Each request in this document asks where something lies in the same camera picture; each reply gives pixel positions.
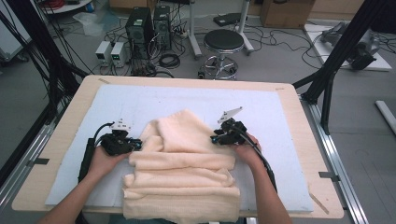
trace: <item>black pole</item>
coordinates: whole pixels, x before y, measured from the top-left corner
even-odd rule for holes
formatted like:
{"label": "black pole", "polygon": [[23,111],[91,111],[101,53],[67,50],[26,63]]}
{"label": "black pole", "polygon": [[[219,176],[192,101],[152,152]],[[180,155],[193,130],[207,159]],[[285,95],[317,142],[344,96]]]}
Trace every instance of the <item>black pole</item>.
{"label": "black pole", "polygon": [[311,76],[293,83],[294,88],[297,89],[312,82],[308,90],[302,94],[303,99],[309,104],[316,104],[319,96],[324,92],[320,124],[326,134],[330,134],[328,124],[334,77],[338,69],[359,43],[361,37],[384,9],[387,1],[365,0],[323,66]]}
{"label": "black pole", "polygon": [[64,62],[62,53],[59,51],[46,25],[35,11],[30,0],[7,0],[7,2],[44,58],[56,67],[54,69],[55,71],[62,71],[61,74],[49,75],[57,76],[66,92],[70,94],[76,93],[79,84],[73,73],[81,77],[85,77],[88,74],[74,65]]}

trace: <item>round stool seat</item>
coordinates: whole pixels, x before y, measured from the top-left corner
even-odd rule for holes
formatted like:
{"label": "round stool seat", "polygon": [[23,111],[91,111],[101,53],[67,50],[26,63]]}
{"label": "round stool seat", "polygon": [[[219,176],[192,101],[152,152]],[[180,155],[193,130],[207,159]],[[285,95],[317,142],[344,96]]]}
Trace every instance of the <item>round stool seat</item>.
{"label": "round stool seat", "polygon": [[234,53],[244,46],[244,38],[230,30],[214,30],[205,35],[205,46],[220,53]]}

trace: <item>aluminum frame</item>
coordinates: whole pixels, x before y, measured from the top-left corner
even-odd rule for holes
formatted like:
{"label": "aluminum frame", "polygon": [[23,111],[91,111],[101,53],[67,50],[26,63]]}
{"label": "aluminum frame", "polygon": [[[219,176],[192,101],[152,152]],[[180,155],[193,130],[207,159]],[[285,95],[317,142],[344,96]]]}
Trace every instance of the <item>aluminum frame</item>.
{"label": "aluminum frame", "polygon": [[349,180],[347,175],[347,171],[344,167],[344,164],[341,161],[340,155],[335,147],[334,141],[330,135],[327,135],[325,130],[322,128],[320,124],[320,109],[318,105],[310,105],[308,104],[309,110],[315,122],[319,137],[321,139],[321,144],[323,145],[327,159],[332,166],[332,170],[335,175],[339,177],[339,181],[337,182],[344,199],[346,201],[346,205],[355,224],[368,224],[366,215],[364,214],[363,208],[361,207],[361,203],[359,202],[358,196],[353,189],[353,186]]}
{"label": "aluminum frame", "polygon": [[26,150],[26,153],[18,162],[17,166],[0,188],[0,214],[3,213],[5,207],[10,203],[10,200],[15,196],[15,193],[21,188],[23,181],[32,170],[35,159],[40,155],[44,146],[50,140],[50,137],[55,130],[54,121],[49,125],[44,125],[40,132],[35,137],[33,143]]}

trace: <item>device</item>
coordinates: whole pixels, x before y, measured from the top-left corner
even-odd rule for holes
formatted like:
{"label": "device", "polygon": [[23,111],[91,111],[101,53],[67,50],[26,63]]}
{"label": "device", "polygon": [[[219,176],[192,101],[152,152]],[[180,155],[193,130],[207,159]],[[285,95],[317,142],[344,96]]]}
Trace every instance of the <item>device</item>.
{"label": "device", "polygon": [[214,131],[216,135],[210,136],[213,144],[219,145],[242,145],[249,144],[256,151],[257,155],[262,160],[264,167],[267,170],[267,174],[270,177],[271,183],[277,191],[276,188],[276,180],[274,172],[270,166],[270,163],[267,159],[262,155],[262,151],[258,148],[257,143],[253,142],[247,133],[247,128],[241,121],[235,121],[232,116],[239,113],[242,110],[242,106],[236,108],[234,110],[225,111],[221,118],[218,120],[218,123],[221,123],[220,129]]}
{"label": "device", "polygon": [[215,22],[218,26],[232,25],[237,24],[241,20],[241,13],[228,13],[223,16],[217,16],[213,18],[213,22]]}
{"label": "device", "polygon": [[[111,133],[105,133],[101,137],[97,138],[99,132],[105,128],[110,127]],[[122,119],[117,123],[111,122],[103,124],[96,131],[94,137],[89,138],[87,146],[85,148],[84,158],[82,159],[81,166],[79,169],[78,182],[80,182],[90,169],[90,164],[95,148],[101,143],[109,156],[117,156],[120,154],[128,153],[131,151],[140,150],[142,147],[142,141],[138,138],[127,137],[128,131],[131,127],[125,125]]]}
{"label": "device", "polygon": [[154,9],[154,31],[156,37],[157,48],[172,49],[171,36],[171,8],[169,6],[156,6]]}
{"label": "device", "polygon": [[125,24],[133,59],[149,59],[150,41],[154,38],[151,13],[148,7],[134,7]]}
{"label": "device", "polygon": [[[340,40],[344,31],[347,29],[349,23],[341,21],[333,28],[323,31],[320,37],[322,43],[329,42],[332,46]],[[346,60],[350,63],[351,67],[356,70],[366,68],[370,63],[376,60],[374,54],[379,51],[379,38],[372,34],[371,30],[367,30],[359,43],[351,51]]]}
{"label": "device", "polygon": [[102,66],[108,67],[111,65],[111,43],[110,41],[102,41],[99,48],[95,52],[96,57]]}
{"label": "device", "polygon": [[123,67],[126,62],[126,50],[124,42],[116,42],[113,50],[111,50],[111,59],[116,67]]}

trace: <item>white board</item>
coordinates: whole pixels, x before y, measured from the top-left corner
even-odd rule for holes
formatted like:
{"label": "white board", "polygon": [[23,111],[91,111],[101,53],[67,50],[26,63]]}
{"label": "white board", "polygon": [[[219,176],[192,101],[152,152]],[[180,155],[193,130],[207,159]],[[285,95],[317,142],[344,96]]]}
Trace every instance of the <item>white board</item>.
{"label": "white board", "polygon": [[[305,25],[306,33],[308,34],[309,39],[311,42],[314,43],[314,49],[317,52],[317,55],[320,58],[322,63],[326,62],[329,58],[330,53],[332,52],[333,46],[330,43],[322,43],[320,39],[320,35],[322,31],[326,31],[332,28],[332,26],[322,26],[322,25],[312,25],[306,24]],[[378,53],[373,55],[376,58],[376,61],[370,63],[367,67],[363,70],[371,70],[371,71],[389,71],[392,67],[385,61]],[[341,68],[352,69],[347,61],[343,63]]]}
{"label": "white board", "polygon": [[[242,106],[234,116],[247,131],[255,135],[270,162],[278,194],[288,211],[310,212],[313,204],[292,143],[288,124],[276,92],[166,88],[147,86],[104,85],[82,121],[76,137],[67,150],[46,204],[58,203],[77,184],[78,171],[88,138],[104,123],[123,119],[132,124],[129,136],[138,137],[153,119],[167,117],[188,108],[210,128],[218,129],[217,120],[224,111]],[[110,133],[104,128],[100,133]],[[92,192],[87,205],[122,205],[123,175],[133,168],[127,161],[106,176]],[[241,189],[241,210],[256,210],[253,177],[248,167],[237,160],[232,175]]]}

